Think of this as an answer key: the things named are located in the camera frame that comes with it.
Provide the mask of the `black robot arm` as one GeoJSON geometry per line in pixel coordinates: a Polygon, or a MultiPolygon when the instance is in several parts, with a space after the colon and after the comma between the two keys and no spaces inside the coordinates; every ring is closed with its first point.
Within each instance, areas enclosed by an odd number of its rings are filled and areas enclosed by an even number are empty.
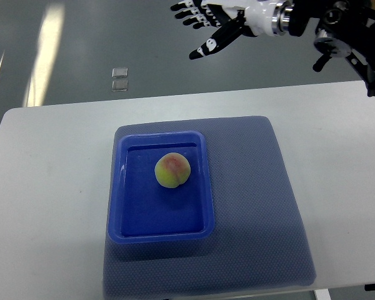
{"type": "Polygon", "coordinates": [[[321,57],[313,65],[322,71],[332,58],[344,58],[375,97],[375,9],[371,1],[283,1],[272,17],[275,34],[301,36],[317,19],[314,47],[321,57]]]}

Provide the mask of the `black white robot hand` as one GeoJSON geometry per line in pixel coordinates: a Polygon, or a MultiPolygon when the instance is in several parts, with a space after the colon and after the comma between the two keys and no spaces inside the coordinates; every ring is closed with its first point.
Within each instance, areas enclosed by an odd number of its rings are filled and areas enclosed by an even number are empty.
{"type": "Polygon", "coordinates": [[[276,1],[179,1],[170,7],[175,18],[193,29],[214,27],[211,37],[189,54],[191,60],[216,54],[240,36],[276,35],[276,1]]]}

